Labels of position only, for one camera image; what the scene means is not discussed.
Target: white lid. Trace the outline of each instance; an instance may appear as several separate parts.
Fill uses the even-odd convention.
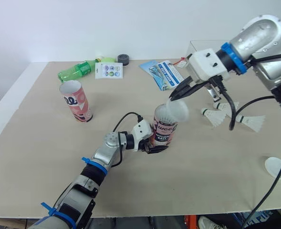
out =
[[[269,174],[272,177],[275,177],[278,175],[280,168],[281,168],[281,159],[277,157],[269,157],[266,159],[265,163],[265,168],[269,172]]]
[[[166,102],[166,109],[170,116],[175,119],[177,122],[186,122],[189,119],[189,110],[186,103],[182,100]]]

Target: shoe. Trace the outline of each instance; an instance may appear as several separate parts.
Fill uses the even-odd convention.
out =
[[[205,216],[201,216],[199,218],[198,223],[199,223],[200,229],[228,229],[225,226],[221,227],[218,224],[215,224],[214,222],[212,222],[209,218],[207,218]]]

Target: black roll of tape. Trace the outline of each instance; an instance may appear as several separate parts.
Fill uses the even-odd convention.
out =
[[[127,54],[121,54],[117,57],[118,63],[122,63],[123,66],[126,66],[129,64],[129,56]]]

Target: white card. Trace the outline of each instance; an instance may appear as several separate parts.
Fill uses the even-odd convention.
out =
[[[122,79],[122,63],[95,63],[95,79]]]
[[[176,66],[179,68],[183,68],[183,67],[185,67],[186,64],[187,64],[186,61],[180,61]]]

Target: white wall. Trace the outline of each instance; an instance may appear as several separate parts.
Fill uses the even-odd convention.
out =
[[[179,58],[259,14],[281,18],[281,0],[0,0],[0,99],[30,62]]]

